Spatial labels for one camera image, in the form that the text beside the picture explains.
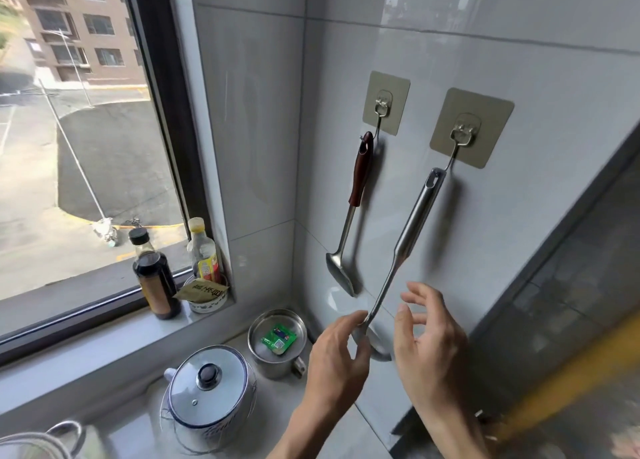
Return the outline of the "person's left hand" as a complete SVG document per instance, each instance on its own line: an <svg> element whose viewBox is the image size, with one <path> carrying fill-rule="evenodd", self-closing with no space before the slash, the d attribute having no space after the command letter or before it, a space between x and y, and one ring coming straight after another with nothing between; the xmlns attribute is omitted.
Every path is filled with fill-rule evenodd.
<svg viewBox="0 0 640 459"><path fill-rule="evenodd" d="M368 375L356 375L356 354L352 357L349 353L348 341L366 316L365 310L341 316L317 338L310 353L302 400L321 401L336 407L354 404ZM359 344L370 342L364 336L357 346Z"/></svg>

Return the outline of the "person's right hand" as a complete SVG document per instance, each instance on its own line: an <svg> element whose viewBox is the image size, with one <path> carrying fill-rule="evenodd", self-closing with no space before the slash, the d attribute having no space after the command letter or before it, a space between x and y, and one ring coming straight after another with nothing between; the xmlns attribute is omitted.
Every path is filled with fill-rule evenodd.
<svg viewBox="0 0 640 459"><path fill-rule="evenodd" d="M401 294L415 312L427 312L426 325L414 325L417 349L413 357L396 357L396 366L412 405L419 400L457 401L455 369L467 344L463 329L446 308L443 294L421 282L407 282Z"/></svg>

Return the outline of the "steel ladle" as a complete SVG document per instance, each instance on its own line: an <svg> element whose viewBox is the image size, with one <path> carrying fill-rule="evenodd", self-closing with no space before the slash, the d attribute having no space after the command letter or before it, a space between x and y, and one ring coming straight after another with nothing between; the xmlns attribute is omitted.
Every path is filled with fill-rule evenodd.
<svg viewBox="0 0 640 459"><path fill-rule="evenodd" d="M435 167L429 172L426 182L396 242L392 264L378 298L364 321L351 333L351 337L356 344L358 344L364 336L370 334L369 328L382 307L396 273L404 261L410 257L446 176L447 169Z"/></svg>

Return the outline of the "person's right forearm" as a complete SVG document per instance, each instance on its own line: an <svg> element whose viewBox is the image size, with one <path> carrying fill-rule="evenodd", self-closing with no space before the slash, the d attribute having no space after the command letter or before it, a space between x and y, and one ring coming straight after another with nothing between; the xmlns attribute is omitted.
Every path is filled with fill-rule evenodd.
<svg viewBox="0 0 640 459"><path fill-rule="evenodd" d="M444 459L492 459L478 421L459 402L421 399L414 408Z"/></svg>

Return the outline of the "person's left forearm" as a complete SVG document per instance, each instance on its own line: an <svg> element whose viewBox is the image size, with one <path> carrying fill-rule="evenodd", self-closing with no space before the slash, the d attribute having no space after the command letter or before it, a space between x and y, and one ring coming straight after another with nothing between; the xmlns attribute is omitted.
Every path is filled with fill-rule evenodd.
<svg viewBox="0 0 640 459"><path fill-rule="evenodd" d="M338 422L352 406L336 407L321 401L302 400L266 459L316 459Z"/></svg>

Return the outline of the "green seasoning packet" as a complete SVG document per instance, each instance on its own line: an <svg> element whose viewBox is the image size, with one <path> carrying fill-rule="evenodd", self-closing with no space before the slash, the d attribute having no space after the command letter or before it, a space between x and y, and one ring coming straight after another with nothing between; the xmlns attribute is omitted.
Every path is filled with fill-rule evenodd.
<svg viewBox="0 0 640 459"><path fill-rule="evenodd" d="M260 338L260 343L266 346L273 355L281 356L297 339L298 334L292 328L276 323Z"/></svg>

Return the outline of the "steel mug with lid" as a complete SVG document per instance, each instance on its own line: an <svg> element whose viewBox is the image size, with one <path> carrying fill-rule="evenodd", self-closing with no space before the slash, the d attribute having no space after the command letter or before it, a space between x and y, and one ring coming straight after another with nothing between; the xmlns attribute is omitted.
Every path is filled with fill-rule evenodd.
<svg viewBox="0 0 640 459"><path fill-rule="evenodd" d="M260 338L276 323L292 328L298 334L298 339L281 356L273 355L260 343ZM265 378L279 380L292 375L300 379L305 376L307 364L303 353L308 343L307 327L294 311L278 308L262 313L249 327L247 343L253 363Z"/></svg>

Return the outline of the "dark glass range hood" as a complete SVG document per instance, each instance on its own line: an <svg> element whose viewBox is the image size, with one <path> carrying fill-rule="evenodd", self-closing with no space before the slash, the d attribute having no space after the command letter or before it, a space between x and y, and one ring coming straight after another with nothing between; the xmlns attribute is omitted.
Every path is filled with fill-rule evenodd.
<svg viewBox="0 0 640 459"><path fill-rule="evenodd" d="M640 122L472 331L454 377L492 457L640 459Z"/></svg>

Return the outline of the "white enamel pot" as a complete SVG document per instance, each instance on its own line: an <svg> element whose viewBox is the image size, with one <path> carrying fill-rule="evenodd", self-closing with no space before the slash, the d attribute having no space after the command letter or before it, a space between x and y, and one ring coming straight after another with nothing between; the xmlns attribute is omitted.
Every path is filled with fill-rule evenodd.
<svg viewBox="0 0 640 459"><path fill-rule="evenodd" d="M252 366L248 362L247 364L249 366L250 384L244 400L233 420L231 420L224 429L215 433L204 430L192 430L176 422L167 404L167 385L159 410L159 420L161 429L166 432L169 438L174 440L176 448L178 448L181 453L190 456L216 453L228 447L235 440L249 416L252 414L257 400L257 377Z"/></svg>

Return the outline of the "glass pot lid black knob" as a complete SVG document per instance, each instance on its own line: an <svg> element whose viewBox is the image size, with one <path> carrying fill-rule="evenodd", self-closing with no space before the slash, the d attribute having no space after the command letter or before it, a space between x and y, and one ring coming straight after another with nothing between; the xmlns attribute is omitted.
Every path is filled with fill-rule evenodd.
<svg viewBox="0 0 640 459"><path fill-rule="evenodd" d="M249 366L224 344L202 348L167 368L167 404L174 420L192 430L218 432L237 414L250 384Z"/></svg>

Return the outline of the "white patterned bowl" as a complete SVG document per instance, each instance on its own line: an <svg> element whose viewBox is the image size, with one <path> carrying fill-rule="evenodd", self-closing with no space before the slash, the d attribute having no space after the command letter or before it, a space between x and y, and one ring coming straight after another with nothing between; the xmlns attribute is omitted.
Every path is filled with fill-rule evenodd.
<svg viewBox="0 0 640 459"><path fill-rule="evenodd" d="M220 284L226 284L228 285L228 279L225 275L221 274L220 275L220 282L218 282ZM210 301L207 303L191 303L191 302L187 302L189 308L191 311L198 313L198 314L211 314L213 312L216 312L217 310L219 310L227 301L227 297L225 296L224 298L220 298L219 300L215 300L215 301Z"/></svg>

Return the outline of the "tan seasoning packet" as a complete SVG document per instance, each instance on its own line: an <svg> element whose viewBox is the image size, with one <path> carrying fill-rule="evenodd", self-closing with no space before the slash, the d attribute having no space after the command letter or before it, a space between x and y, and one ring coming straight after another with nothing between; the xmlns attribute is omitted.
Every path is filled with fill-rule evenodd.
<svg viewBox="0 0 640 459"><path fill-rule="evenodd" d="M178 290L175 298L191 303L207 303L227 295L228 285L203 278L190 278Z"/></svg>

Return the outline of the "clear yellow-capped bottle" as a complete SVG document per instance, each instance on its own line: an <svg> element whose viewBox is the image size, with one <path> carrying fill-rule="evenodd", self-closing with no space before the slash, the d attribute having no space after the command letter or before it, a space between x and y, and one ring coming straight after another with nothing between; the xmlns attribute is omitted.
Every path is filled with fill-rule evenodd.
<svg viewBox="0 0 640 459"><path fill-rule="evenodd" d="M191 239L187 250L195 278L202 278L218 284L222 283L217 247L213 239L207 236L203 218L188 220Z"/></svg>

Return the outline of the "dark soy sauce bottle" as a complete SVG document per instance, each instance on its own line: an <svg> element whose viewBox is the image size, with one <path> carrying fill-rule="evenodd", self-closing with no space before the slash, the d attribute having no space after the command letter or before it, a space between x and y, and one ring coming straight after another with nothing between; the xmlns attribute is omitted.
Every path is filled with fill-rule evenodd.
<svg viewBox="0 0 640 459"><path fill-rule="evenodd" d="M175 318L182 307L167 257L152 246L147 229L131 229L128 237L136 253L132 270L150 310L158 319Z"/></svg>

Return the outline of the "white parked scooter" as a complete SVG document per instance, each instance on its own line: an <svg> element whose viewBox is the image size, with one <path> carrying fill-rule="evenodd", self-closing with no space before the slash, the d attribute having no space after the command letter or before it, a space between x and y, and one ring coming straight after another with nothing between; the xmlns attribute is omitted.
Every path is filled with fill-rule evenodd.
<svg viewBox="0 0 640 459"><path fill-rule="evenodd" d="M112 218L103 218L97 222L92 222L93 232L109 247L113 248L119 245L118 231L113 225Z"/></svg>

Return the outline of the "steel-rimmed glass lid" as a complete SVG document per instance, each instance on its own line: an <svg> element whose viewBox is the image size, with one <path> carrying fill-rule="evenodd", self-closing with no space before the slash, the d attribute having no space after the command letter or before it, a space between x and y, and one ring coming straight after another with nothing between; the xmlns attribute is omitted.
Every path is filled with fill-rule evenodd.
<svg viewBox="0 0 640 459"><path fill-rule="evenodd" d="M62 421L47 431L21 431L0 437L0 459L83 459L86 427Z"/></svg>

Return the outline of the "street lamp pole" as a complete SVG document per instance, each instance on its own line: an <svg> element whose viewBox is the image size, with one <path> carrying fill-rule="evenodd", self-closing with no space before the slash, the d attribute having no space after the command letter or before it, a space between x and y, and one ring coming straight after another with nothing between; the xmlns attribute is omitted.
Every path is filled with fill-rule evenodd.
<svg viewBox="0 0 640 459"><path fill-rule="evenodd" d="M69 45L67 43L68 36L65 35L62 30L57 30L57 31L56 30L45 30L45 32L48 33L48 34L57 35L60 38L62 38L63 44L65 46L65 49L67 50L69 59L70 59L70 61L72 63L72 67L74 68L74 70L76 72L76 77L77 77L78 83L80 84L81 89L82 89L82 91L84 93L85 99L86 99L86 101L88 103L88 107L89 108L93 108L93 104L92 104L91 99L89 97L89 93L86 90L86 86L84 84L84 81L82 80L82 78L81 78L81 76L79 74L79 69L78 69L78 66L76 65L76 61L75 61L73 55L71 54ZM102 209L102 206L100 205L100 202L99 202L99 200L98 200L98 198L97 198L97 196L96 196L96 194L95 194L95 192L94 192L94 190L92 188L92 185L91 185L91 183L90 183L90 181L89 181L89 179L88 179L88 177L86 175L86 172L84 172L84 168L82 167L81 162L79 161L79 158L76 155L76 151L74 150L74 147L71 144L71 142L70 142L70 140L69 140L69 138L67 136L67 133L65 132L65 128L61 125L60 117L58 116L58 113L57 113L55 107L53 106L53 103L50 100L50 97L49 97L49 94L47 92L46 86L45 86L44 82L42 81L42 78L40 77L40 75L36 75L35 79L37 80L38 85L40 87L40 91L44 95L44 98L45 98L45 100L46 100L46 102L47 102L47 104L48 104L48 106L50 108L50 111L51 111L53 117L54 117L54 120L56 121L58 129L60 130L61 134L63 135L63 138L65 139L65 142L67 143L68 149L69 149L72 157L74 158L74 161L76 163L76 167L78 168L78 171L80 172L81 177L84 180L86 188L90 192L90 195L91 195L91 197L93 199L93 202L95 203L95 205L96 205L96 207L98 209L98 212L100 213L100 221L101 222L105 222L105 221L108 220L108 218L106 217L106 214L105 214L104 210Z"/></svg>

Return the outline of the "brown apartment building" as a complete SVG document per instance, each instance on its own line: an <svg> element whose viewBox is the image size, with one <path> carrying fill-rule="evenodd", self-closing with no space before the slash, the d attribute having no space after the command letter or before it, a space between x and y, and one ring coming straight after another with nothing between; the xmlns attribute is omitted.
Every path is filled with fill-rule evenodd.
<svg viewBox="0 0 640 459"><path fill-rule="evenodd" d="M126 0L10 0L28 24L36 78L68 87L145 85Z"/></svg>

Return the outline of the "brown-handled steel spatula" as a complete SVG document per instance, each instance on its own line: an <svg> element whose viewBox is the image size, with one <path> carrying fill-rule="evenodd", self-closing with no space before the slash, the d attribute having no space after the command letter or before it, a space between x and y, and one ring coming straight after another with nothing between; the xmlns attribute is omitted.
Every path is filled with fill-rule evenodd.
<svg viewBox="0 0 640 459"><path fill-rule="evenodd" d="M349 209L340 235L338 249L333 253L326 254L326 266L340 287L349 295L354 297L355 287L353 280L349 277L345 269L342 258L346 247L346 242L351 229L351 224L355 216L356 209L360 207L364 188L367 182L369 169L374 154L374 135L372 132L366 132L361 137L358 154L353 169L353 184L349 195Z"/></svg>

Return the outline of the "large adhesive wall hook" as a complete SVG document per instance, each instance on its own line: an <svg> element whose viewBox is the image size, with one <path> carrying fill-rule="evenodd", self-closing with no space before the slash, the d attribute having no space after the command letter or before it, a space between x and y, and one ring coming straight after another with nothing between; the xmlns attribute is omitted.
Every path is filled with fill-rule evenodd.
<svg viewBox="0 0 640 459"><path fill-rule="evenodd" d="M502 134L515 103L507 99L448 89L429 148L455 161L484 169Z"/></svg>

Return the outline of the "small adhesive wall hook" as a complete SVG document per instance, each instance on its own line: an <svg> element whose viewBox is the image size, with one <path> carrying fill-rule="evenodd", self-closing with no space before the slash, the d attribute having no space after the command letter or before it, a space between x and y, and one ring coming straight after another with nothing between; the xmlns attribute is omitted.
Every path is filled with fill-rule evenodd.
<svg viewBox="0 0 640 459"><path fill-rule="evenodd" d="M409 90L410 80L372 71L365 96L363 123L397 136Z"/></svg>

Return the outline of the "dark window frame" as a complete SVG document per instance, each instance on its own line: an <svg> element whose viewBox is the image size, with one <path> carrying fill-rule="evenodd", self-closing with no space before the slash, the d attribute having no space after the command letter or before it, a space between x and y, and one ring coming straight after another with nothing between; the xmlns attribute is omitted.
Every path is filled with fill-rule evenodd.
<svg viewBox="0 0 640 459"><path fill-rule="evenodd" d="M205 217L204 170L172 0L126 0L145 85L43 80L119 245L40 91L17 4L0 0L0 369L125 315L150 310L131 229L148 230L177 288L190 273L188 217Z"/></svg>

